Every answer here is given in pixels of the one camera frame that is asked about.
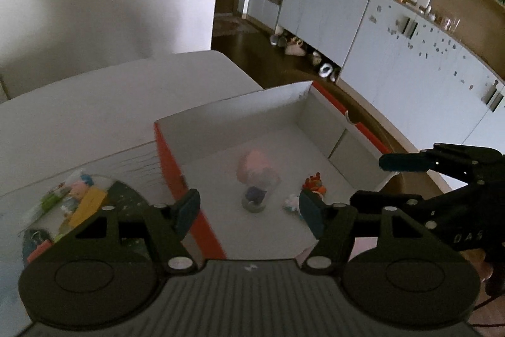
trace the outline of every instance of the door handle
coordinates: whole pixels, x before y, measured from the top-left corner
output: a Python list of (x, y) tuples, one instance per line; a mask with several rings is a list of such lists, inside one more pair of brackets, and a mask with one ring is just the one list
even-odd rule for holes
[(489, 108), (491, 109), (492, 112), (494, 112), (498, 108), (500, 103), (502, 103), (502, 100), (503, 100), (503, 95), (501, 93), (498, 93), (496, 98), (494, 98), (493, 103), (491, 103), (491, 106), (489, 106)]
[(412, 39), (412, 36), (413, 36), (414, 32), (415, 32), (415, 31), (416, 31), (416, 29), (417, 29), (417, 25), (419, 25), (419, 22), (416, 22), (416, 24), (413, 26), (412, 33), (411, 33), (411, 35), (408, 37), (409, 39)]
[(410, 25), (410, 18), (407, 19), (407, 23), (405, 24), (405, 27), (403, 28), (403, 31), (401, 31), (402, 35), (405, 35), (405, 32), (408, 28), (408, 25)]
[(494, 81), (493, 86), (491, 86), (491, 89), (486, 93), (486, 95), (482, 98), (482, 101), (488, 105), (489, 102), (491, 102), (491, 99), (493, 98), (494, 94), (496, 93), (497, 89), (496, 86), (498, 84), (498, 81)]

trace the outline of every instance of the colorful toy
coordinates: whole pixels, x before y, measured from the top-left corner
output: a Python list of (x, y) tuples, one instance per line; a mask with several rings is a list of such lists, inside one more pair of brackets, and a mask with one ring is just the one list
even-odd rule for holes
[[(305, 183), (301, 187), (301, 189), (308, 189), (314, 193), (317, 193), (321, 198), (326, 194), (326, 187), (323, 186), (323, 182), (321, 181), (321, 174), (319, 172), (316, 173), (315, 176), (310, 176), (310, 178), (305, 179)], [(289, 212), (298, 213), (298, 216), (301, 220), (304, 218), (300, 213), (300, 196), (289, 195), (289, 197), (284, 201), (282, 206), (285, 210)]]
[(305, 183), (301, 188), (311, 190), (317, 193), (321, 198), (326, 194), (326, 187), (323, 186), (319, 172), (317, 172), (315, 176), (310, 176), (310, 178), (305, 179)]
[(259, 213), (266, 200), (280, 182), (267, 157), (259, 150), (251, 150), (238, 162), (237, 179), (247, 184), (242, 206), (251, 213)]

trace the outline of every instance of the toy pile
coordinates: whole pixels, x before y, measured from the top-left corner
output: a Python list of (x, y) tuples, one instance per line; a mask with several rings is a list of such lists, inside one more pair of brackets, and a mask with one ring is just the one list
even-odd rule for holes
[[(314, 193), (317, 193), (321, 199), (323, 199), (324, 195), (326, 194), (326, 187), (323, 186), (323, 182), (321, 181), (321, 174), (319, 172), (317, 172), (315, 176), (306, 178), (305, 183), (302, 185), (301, 189), (308, 189)], [(283, 207), (289, 212), (298, 213), (299, 218), (303, 220), (303, 217), (300, 213), (300, 195), (296, 195), (295, 193), (289, 195), (289, 197), (284, 201)]]

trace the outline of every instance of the pink toy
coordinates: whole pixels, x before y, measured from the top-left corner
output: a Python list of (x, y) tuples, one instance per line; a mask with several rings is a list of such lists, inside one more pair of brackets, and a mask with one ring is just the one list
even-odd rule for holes
[(267, 157), (259, 150), (251, 150), (238, 162), (237, 179), (248, 188), (242, 198), (243, 207), (252, 213), (261, 212), (265, 200), (280, 182)]
[(89, 186), (84, 183), (82, 180), (78, 180), (77, 182), (73, 183), (70, 185), (71, 190), (70, 193), (68, 194), (70, 197), (73, 197), (79, 201), (82, 200), (84, 195), (89, 189)]
[(238, 162), (237, 179), (240, 183), (249, 184), (252, 175), (259, 175), (264, 169), (272, 166), (267, 157), (259, 150), (251, 150)]

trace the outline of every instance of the storage box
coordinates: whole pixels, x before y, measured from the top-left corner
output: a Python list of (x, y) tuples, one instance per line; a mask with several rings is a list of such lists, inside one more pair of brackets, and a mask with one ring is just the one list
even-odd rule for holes
[[(316, 240), (296, 214), (282, 208), (305, 179), (321, 173), (326, 203), (356, 190), (379, 190), (392, 173), (379, 168), (389, 150), (322, 86), (295, 83), (196, 107), (155, 123), (163, 175), (176, 199), (201, 195), (191, 233), (207, 258), (294, 258)], [(258, 214), (242, 207), (240, 158), (262, 151), (281, 182)]]

